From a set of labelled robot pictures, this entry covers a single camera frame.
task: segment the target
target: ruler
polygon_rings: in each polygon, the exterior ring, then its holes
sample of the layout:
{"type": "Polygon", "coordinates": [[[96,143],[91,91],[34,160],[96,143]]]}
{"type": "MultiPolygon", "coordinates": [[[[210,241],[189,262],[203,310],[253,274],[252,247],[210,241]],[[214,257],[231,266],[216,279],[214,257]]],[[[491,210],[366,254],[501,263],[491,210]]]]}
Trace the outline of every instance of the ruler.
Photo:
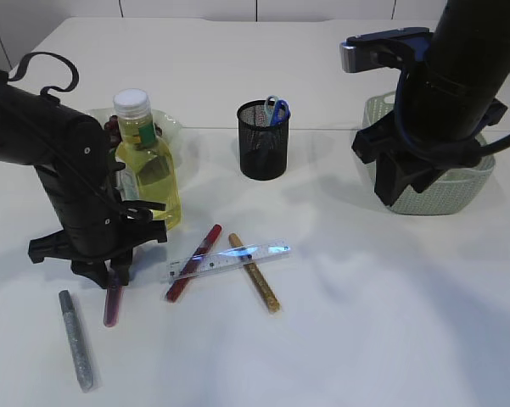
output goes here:
{"type": "Polygon", "coordinates": [[[235,270],[252,262],[263,263],[265,261],[282,259],[290,254],[291,248],[283,240],[271,243],[251,244],[242,248],[230,248],[216,254],[193,256],[192,258],[174,260],[166,266],[163,282],[173,283],[182,278],[195,278],[235,270]],[[196,271],[189,274],[181,274],[183,267],[189,260],[199,262],[196,271]]]}

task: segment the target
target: white table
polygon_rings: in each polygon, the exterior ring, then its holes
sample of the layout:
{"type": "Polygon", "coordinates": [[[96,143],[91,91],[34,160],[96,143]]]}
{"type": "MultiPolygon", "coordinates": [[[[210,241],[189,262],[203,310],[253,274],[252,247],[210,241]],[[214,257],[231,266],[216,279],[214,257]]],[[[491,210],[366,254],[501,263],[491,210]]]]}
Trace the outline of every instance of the white table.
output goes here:
{"type": "MultiPolygon", "coordinates": [[[[346,74],[339,44],[349,36],[435,21],[332,20],[233,23],[190,19],[66,20],[37,50],[62,53],[79,67],[78,88],[61,96],[75,109],[97,109],[125,87],[188,127],[235,128],[244,103],[276,94],[289,101],[295,129],[361,126],[366,100],[392,91],[398,71],[346,74]]],[[[20,85],[38,92],[70,79],[58,62],[33,61],[20,85]]],[[[498,95],[510,108],[510,83],[498,95]]],[[[510,109],[494,130],[510,131],[510,109]]]]}

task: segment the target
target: tube cap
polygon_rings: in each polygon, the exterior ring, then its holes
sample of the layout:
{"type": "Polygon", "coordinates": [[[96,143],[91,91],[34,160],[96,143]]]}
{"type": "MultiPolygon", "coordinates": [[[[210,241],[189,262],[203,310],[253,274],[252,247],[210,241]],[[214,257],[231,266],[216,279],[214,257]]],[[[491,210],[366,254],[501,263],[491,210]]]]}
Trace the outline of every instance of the tube cap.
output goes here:
{"type": "Polygon", "coordinates": [[[125,89],[115,95],[113,105],[117,116],[135,120],[151,114],[149,96],[141,89],[125,89]]]}

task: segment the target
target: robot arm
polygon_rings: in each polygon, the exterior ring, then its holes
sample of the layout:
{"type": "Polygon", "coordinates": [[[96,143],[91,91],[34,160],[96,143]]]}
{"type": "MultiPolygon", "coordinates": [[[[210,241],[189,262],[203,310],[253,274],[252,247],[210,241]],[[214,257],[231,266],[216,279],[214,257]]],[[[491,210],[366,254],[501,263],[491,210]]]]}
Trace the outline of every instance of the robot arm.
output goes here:
{"type": "Polygon", "coordinates": [[[349,38],[346,72],[397,68],[395,109],[359,131],[353,150],[376,161],[375,192],[392,205],[407,186],[426,190],[447,170],[510,147],[475,140],[507,108],[495,96],[510,72],[510,0],[449,0],[434,33],[407,28],[349,38]]]}
{"type": "Polygon", "coordinates": [[[0,71],[0,161],[34,166],[64,228],[31,241],[29,256],[34,263],[46,257],[71,260],[75,274],[102,288],[109,283],[104,262],[110,259],[127,285],[132,248],[149,240],[166,241],[164,221],[152,220],[150,212],[162,205],[121,202],[110,182],[121,167],[114,160],[109,165],[109,138],[100,124],[48,94],[76,87],[79,75],[70,61],[44,53],[70,67],[72,82],[65,89],[46,86],[33,95],[8,84],[22,78],[38,54],[24,56],[11,80],[0,71]]]}

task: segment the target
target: pen holder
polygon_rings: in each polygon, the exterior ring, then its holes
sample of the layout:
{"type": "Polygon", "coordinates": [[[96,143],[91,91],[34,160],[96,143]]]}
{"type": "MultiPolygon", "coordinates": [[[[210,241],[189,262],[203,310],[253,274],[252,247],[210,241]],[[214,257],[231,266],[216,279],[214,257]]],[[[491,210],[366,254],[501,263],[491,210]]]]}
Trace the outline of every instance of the pen holder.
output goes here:
{"type": "MultiPolygon", "coordinates": [[[[364,128],[373,125],[394,108],[394,92],[370,98],[364,109],[364,128]]],[[[486,140],[478,134],[481,145],[486,140]]],[[[451,215],[464,209],[483,188],[494,170],[494,156],[483,157],[473,168],[448,170],[426,191],[417,193],[409,186],[398,200],[388,208],[402,215],[451,215]]],[[[375,184],[375,162],[366,165],[372,183],[375,184]]]]}
{"type": "Polygon", "coordinates": [[[267,125],[264,100],[244,104],[238,110],[239,165],[241,172],[258,181],[273,180],[287,169],[289,119],[279,109],[276,125],[267,125]]]}

